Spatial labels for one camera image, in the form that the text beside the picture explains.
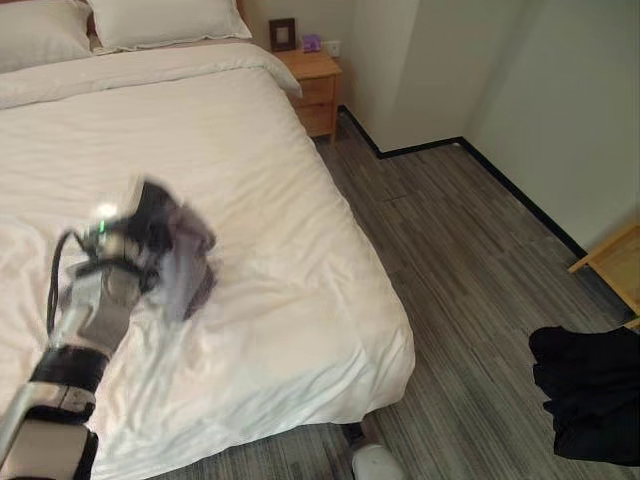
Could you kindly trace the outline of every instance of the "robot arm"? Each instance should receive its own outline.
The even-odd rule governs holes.
[[[155,260],[171,249],[166,219],[175,203],[157,185],[140,187],[132,215],[100,222],[82,239],[91,259],[77,272],[71,304],[2,417],[0,479],[90,477],[98,437],[84,424],[95,409],[96,389],[131,311],[157,276]]]

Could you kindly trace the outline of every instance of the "gray carpet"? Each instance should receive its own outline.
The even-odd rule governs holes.
[[[413,479],[637,479],[637,469],[553,455],[528,336],[545,325],[615,328],[624,304],[462,148],[378,160],[340,115],[317,141],[409,315],[416,369],[405,398],[363,426]],[[335,425],[306,426],[155,477],[350,479]]]

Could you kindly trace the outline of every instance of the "picture frame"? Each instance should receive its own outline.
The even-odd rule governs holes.
[[[296,21],[294,18],[269,20],[269,39],[272,52],[296,49]]]

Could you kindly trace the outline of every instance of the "white duvet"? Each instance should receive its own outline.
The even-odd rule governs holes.
[[[149,174],[218,236],[219,283],[191,320],[136,310],[89,424],[96,479],[359,421],[404,393],[414,353],[402,305],[280,87],[297,84],[247,44],[0,75],[0,412],[45,348],[65,227]]]

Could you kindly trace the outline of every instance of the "dark cloth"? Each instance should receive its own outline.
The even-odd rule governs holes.
[[[640,336],[547,327],[529,347],[536,385],[550,397],[543,406],[553,415],[556,455],[640,466]]]

